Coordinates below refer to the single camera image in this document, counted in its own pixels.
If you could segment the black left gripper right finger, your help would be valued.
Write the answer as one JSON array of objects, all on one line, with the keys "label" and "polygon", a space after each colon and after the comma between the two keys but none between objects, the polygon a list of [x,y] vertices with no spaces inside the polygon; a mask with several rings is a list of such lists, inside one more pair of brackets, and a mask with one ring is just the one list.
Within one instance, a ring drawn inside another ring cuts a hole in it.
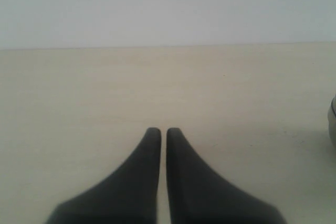
[{"label": "black left gripper right finger", "polygon": [[277,208],[211,169],[179,128],[166,133],[166,180],[171,223],[286,223]]}]

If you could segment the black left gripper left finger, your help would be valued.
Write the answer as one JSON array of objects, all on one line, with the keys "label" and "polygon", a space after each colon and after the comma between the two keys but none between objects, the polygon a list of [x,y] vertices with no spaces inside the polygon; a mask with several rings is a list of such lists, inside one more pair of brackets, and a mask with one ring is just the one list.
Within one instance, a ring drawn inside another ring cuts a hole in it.
[{"label": "black left gripper left finger", "polygon": [[150,127],[118,169],[58,205],[47,223],[156,223],[160,161],[161,131]]}]

